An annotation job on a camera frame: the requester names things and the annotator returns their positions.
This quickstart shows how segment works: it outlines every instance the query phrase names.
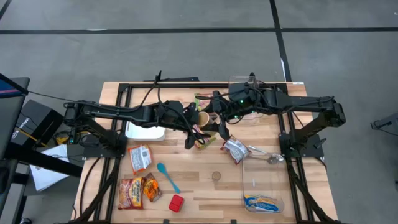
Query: gray carpet floor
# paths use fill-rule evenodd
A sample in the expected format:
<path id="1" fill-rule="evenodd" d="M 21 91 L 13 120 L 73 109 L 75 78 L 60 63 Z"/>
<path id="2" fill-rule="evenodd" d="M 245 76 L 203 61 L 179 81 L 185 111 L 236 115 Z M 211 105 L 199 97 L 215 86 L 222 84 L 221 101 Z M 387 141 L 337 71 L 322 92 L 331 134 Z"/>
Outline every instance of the gray carpet floor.
<path id="1" fill-rule="evenodd" d="M 6 0 L 0 0 L 0 7 Z M 283 28 L 398 27 L 398 1 L 276 0 Z M 0 30 L 273 27 L 262 0 L 12 0 Z M 320 134 L 338 216 L 346 223 L 398 220 L 398 138 L 370 122 L 398 112 L 398 32 L 284 33 L 292 79 L 312 96 L 334 95 L 347 123 Z M 103 82 L 198 76 L 226 81 L 254 72 L 284 81 L 274 33 L 0 35 L 0 72 L 30 77 L 40 93 L 94 100 Z M 63 113 L 53 99 L 29 96 Z M 28 198 L 35 223 L 67 222 L 79 180 Z M 0 223 L 15 210 L 13 186 Z"/>

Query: wooden board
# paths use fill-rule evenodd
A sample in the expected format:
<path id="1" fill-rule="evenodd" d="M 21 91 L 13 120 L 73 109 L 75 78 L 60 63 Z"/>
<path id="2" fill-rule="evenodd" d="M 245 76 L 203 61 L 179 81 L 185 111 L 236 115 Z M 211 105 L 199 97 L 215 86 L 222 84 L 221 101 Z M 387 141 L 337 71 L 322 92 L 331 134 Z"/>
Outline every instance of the wooden board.
<path id="1" fill-rule="evenodd" d="M 99 102 L 114 105 L 118 85 L 119 82 L 104 83 Z M 307 95 L 303 83 L 287 83 L 287 86 L 289 95 Z M 139 104 L 148 90 L 146 88 L 134 89 L 130 106 Z M 160 95 L 163 101 L 180 100 L 186 106 L 194 101 L 194 93 L 211 93 L 212 91 L 212 89 L 208 88 L 163 88 L 160 91 Z M 219 91 L 226 93 L 228 90 L 221 89 Z M 157 89 L 154 89 L 146 99 L 146 104 L 155 102 L 157 102 Z M 297 115 L 304 124 L 312 120 L 311 113 L 298 112 Z M 97 119 L 97 122 L 105 128 L 110 128 L 111 126 L 111 120 L 108 119 Z M 295 124 L 296 127 L 300 127 L 298 121 L 295 121 Z M 252 119 L 244 119 L 239 124 L 228 128 L 230 133 L 240 139 L 245 145 L 253 145 L 267 152 L 280 153 L 277 140 L 277 135 L 280 132 L 277 116 L 260 115 Z M 238 223 L 295 222 L 285 163 L 269 165 L 266 161 L 246 159 L 243 164 L 235 165 L 230 155 L 220 150 L 223 140 L 219 136 L 215 142 L 204 150 L 194 147 L 190 150 L 184 149 L 185 138 L 186 135 L 181 131 L 167 129 L 166 139 L 161 142 L 129 141 L 129 147 L 138 144 L 149 144 L 151 147 L 154 162 L 147 171 L 138 173 L 137 177 L 145 176 L 149 172 L 153 173 L 159 181 L 163 196 L 153 203 L 143 196 L 143 210 L 118 210 L 119 190 L 117 189 L 113 205 L 112 223 L 158 223 L 165 218 L 169 219 L 171 223 L 230 223 L 231 219 L 237 219 Z M 87 160 L 83 168 L 75 201 L 75 208 L 78 211 L 81 186 L 94 160 Z M 88 179 L 83 198 L 84 208 L 90 204 L 98 192 L 103 161 L 104 159 L 101 159 L 97 163 Z M 164 175 L 157 171 L 156 163 L 158 162 L 165 164 L 171 178 L 182 191 L 180 195 L 184 197 L 185 203 L 179 213 L 169 210 L 169 203 L 175 192 Z M 315 159 L 305 158 L 303 162 L 310 193 L 326 214 L 337 219 L 325 168 Z M 211 179 L 211 175 L 216 171 L 221 173 L 221 179 L 214 182 Z M 121 160 L 119 180 L 133 177 L 131 163 L 129 157 L 126 156 Z M 108 193 L 103 200 L 101 219 L 105 218 Z M 284 211 L 276 214 L 249 212 L 243 206 L 243 193 L 260 193 L 279 198 L 284 202 Z M 301 195 L 300 203 L 303 218 L 306 218 Z"/>

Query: snack bag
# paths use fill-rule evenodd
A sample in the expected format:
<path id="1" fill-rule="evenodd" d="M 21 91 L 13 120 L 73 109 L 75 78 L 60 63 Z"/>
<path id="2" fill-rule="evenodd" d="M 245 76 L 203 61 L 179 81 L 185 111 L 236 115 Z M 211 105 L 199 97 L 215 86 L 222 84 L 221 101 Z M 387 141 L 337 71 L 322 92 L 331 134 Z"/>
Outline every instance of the snack bag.
<path id="1" fill-rule="evenodd" d="M 142 204 L 143 178 L 121 179 L 118 209 L 144 209 Z"/>
<path id="2" fill-rule="evenodd" d="M 234 159 L 235 164 L 239 164 L 250 153 L 247 147 L 234 137 L 231 137 L 228 141 L 224 142 L 221 150 L 229 152 Z"/>
<path id="3" fill-rule="evenodd" d="M 136 175 L 140 171 L 147 169 L 152 163 L 152 153 L 148 145 L 129 148 L 129 154 L 132 165 L 132 173 Z"/>
<path id="4" fill-rule="evenodd" d="M 263 195 L 244 195 L 244 205 L 250 212 L 279 213 L 284 210 L 284 203 Z"/>
<path id="5" fill-rule="evenodd" d="M 150 202 L 155 202 L 160 198 L 162 192 L 159 189 L 159 184 L 155 180 L 155 177 L 152 173 L 149 173 L 144 177 L 144 194 L 148 197 Z"/>

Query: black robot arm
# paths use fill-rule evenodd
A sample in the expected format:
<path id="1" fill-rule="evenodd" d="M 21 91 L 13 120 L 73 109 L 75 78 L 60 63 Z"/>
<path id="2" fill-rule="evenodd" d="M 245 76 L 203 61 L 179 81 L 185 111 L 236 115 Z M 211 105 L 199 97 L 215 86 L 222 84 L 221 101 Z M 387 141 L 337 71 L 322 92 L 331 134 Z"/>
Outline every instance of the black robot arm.
<path id="1" fill-rule="evenodd" d="M 288 96 L 273 85 L 254 86 L 248 83 L 234 83 L 229 86 L 229 93 L 213 92 L 213 97 L 197 96 L 199 99 L 210 99 L 204 109 L 208 113 L 217 113 L 219 123 L 205 126 L 204 131 L 216 131 L 228 140 L 230 137 L 226 124 L 232 119 L 241 119 L 251 113 L 282 114 L 288 111 L 319 112 L 319 116 L 304 128 L 295 133 L 296 141 L 304 141 L 322 129 L 338 127 L 345 123 L 342 107 L 333 97 Z M 101 144 L 109 147 L 118 146 L 118 134 L 102 128 L 93 118 L 109 118 L 130 121 L 136 126 L 151 128 L 155 126 L 170 128 L 188 133 L 185 148 L 190 149 L 195 141 L 204 143 L 207 134 L 200 134 L 193 128 L 198 122 L 196 104 L 190 103 L 186 108 L 179 101 L 158 102 L 151 105 L 126 108 L 101 105 L 88 101 L 65 103 L 65 124 L 78 126 L 96 136 Z"/>

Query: blue plastic spoon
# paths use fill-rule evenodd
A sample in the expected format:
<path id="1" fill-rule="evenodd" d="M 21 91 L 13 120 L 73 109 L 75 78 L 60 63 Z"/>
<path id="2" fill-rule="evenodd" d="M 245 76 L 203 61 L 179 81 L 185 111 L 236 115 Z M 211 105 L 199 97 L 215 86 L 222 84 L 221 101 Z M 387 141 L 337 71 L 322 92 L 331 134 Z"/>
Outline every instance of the blue plastic spoon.
<path id="1" fill-rule="evenodd" d="M 157 167 L 157 170 L 159 170 L 161 173 L 163 173 L 163 174 L 168 178 L 168 180 L 170 181 L 170 183 L 173 185 L 175 192 L 176 192 L 177 194 L 179 194 L 181 191 L 180 191 L 180 189 L 174 184 L 174 182 L 172 181 L 172 179 L 170 178 L 170 176 L 167 174 L 166 166 L 164 166 L 164 164 L 160 162 L 160 163 L 158 163 L 158 164 L 156 165 L 156 167 Z"/>

